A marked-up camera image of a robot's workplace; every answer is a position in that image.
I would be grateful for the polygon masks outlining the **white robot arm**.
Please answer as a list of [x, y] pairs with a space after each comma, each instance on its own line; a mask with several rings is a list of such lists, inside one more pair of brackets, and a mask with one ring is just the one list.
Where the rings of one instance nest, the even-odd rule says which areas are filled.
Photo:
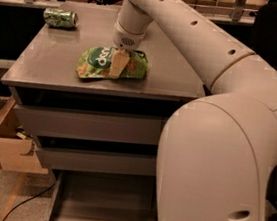
[[210, 91], [166, 122], [158, 144], [158, 221], [265, 221], [277, 166], [277, 72], [180, 0], [126, 0], [114, 41], [160, 26]]

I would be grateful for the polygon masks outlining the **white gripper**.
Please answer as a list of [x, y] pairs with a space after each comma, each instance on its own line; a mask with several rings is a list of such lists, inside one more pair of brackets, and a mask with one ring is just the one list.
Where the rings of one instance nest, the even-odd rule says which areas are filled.
[[118, 78], [121, 75], [128, 61], [130, 61], [127, 51], [137, 50], [144, 37], [143, 34], [129, 33], [123, 29], [119, 22], [115, 23], [113, 41], [114, 45], [120, 50], [116, 50], [111, 59], [110, 76], [112, 78]]

